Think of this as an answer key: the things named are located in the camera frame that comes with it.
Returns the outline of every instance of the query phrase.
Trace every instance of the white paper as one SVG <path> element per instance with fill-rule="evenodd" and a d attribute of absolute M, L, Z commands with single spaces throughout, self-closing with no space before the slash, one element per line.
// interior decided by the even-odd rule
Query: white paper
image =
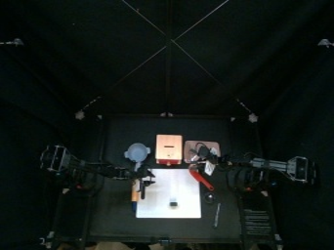
<path fill-rule="evenodd" d="M 199 183 L 189 169 L 153 169 L 155 184 L 138 203 L 138 218 L 201 218 Z"/>

